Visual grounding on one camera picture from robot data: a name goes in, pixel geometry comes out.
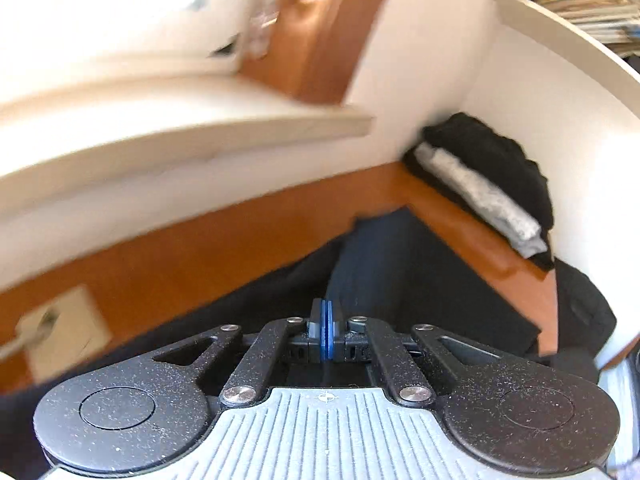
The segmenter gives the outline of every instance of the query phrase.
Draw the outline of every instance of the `wooden surface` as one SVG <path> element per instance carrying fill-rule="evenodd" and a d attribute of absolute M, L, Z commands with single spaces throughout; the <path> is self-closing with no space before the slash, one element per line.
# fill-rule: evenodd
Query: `wooden surface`
<path fill-rule="evenodd" d="M 613 368 L 613 367 L 619 365 L 622 361 L 624 361 L 625 358 L 634 349 L 634 347 L 638 344 L 638 341 L 640 341 L 640 334 L 638 336 L 636 336 L 636 338 L 633 339 L 633 341 L 631 343 L 629 343 L 620 352 L 618 352 L 618 354 L 611 361 L 609 361 L 607 363 L 605 368 Z"/>
<path fill-rule="evenodd" d="M 354 216 L 409 205 L 489 284 L 558 341 L 556 285 L 485 225 L 399 163 L 249 200 L 72 261 L 0 294 L 0 342 L 33 307 L 84 283 L 114 335 L 111 347 L 293 262 L 348 231 Z M 30 383 L 21 357 L 0 365 L 0 392 Z"/>
<path fill-rule="evenodd" d="M 270 49 L 244 76 L 304 102 L 340 104 L 384 0 L 281 0 Z"/>

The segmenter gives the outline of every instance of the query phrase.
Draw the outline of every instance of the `book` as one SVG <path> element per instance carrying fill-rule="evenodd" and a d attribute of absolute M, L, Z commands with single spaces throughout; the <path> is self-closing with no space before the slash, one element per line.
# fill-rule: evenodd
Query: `book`
<path fill-rule="evenodd" d="M 640 40 L 640 0 L 539 0 L 538 3 L 601 43 Z"/>

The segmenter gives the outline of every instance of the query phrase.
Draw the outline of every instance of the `round black pad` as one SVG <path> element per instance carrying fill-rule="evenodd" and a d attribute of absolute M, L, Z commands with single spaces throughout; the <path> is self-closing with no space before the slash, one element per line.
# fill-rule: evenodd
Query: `round black pad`
<path fill-rule="evenodd" d="M 574 416 L 574 405 L 565 394 L 551 388 L 521 388 L 502 398 L 500 412 L 523 428 L 552 430 Z"/>
<path fill-rule="evenodd" d="M 137 388 L 107 388 L 88 396 L 80 415 L 101 430 L 128 430 L 154 414 L 154 398 Z"/>
<path fill-rule="evenodd" d="M 466 367 L 440 413 L 469 452 L 533 475 L 602 463 L 620 426 L 616 405 L 595 384 L 509 358 Z"/>
<path fill-rule="evenodd" d="M 33 417 L 36 436 L 54 460 L 110 474 L 171 460 L 211 422 L 207 399 L 187 367 L 144 356 L 59 384 Z"/>

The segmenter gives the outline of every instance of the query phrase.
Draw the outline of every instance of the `wall socket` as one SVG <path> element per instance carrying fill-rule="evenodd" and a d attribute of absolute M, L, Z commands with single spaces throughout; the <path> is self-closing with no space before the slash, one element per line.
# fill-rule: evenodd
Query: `wall socket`
<path fill-rule="evenodd" d="M 84 285 L 76 286 L 22 316 L 16 332 L 33 332 L 47 312 L 56 316 L 51 333 L 24 351 L 35 383 L 69 370 L 103 350 L 111 340 L 111 333 Z"/>

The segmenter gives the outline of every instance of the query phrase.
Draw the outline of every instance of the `black cloth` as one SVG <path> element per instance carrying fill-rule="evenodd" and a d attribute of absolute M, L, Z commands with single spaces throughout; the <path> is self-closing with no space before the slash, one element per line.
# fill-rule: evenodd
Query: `black cloth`
<path fill-rule="evenodd" d="M 609 303 L 586 274 L 556 258 L 558 351 L 582 347 L 591 358 L 616 327 Z"/>
<path fill-rule="evenodd" d="M 356 224 L 326 297 L 345 316 L 385 319 L 398 332 L 433 324 L 518 356 L 540 332 L 407 208 Z"/>
<path fill-rule="evenodd" d="M 377 316 L 407 331 L 436 324 L 496 348 L 522 355 L 538 329 L 514 311 L 427 226 L 407 209 L 360 220 L 295 264 L 251 282 L 139 336 L 110 354 L 47 384 L 0 397 L 0 470 L 35 480 L 48 464 L 31 419 L 56 384 L 152 351 L 225 323 L 258 332 L 288 316 L 308 317 L 314 298 L 341 300 L 351 314 Z"/>
<path fill-rule="evenodd" d="M 566 374 L 577 375 L 593 384 L 598 384 L 600 371 L 593 357 L 584 347 L 564 348 L 549 358 L 549 366 Z"/>
<path fill-rule="evenodd" d="M 538 221 L 542 239 L 549 246 L 548 232 L 554 225 L 554 215 L 547 181 L 538 165 L 526 157 L 515 140 L 496 134 L 482 121 L 460 112 L 443 123 L 425 126 L 420 131 L 418 143 L 402 157 L 412 174 L 486 224 L 458 193 L 422 167 L 415 156 L 415 149 L 422 142 L 447 150 L 470 170 L 482 174 L 503 190 Z M 543 270 L 554 267 L 550 250 L 536 254 L 530 260 Z"/>

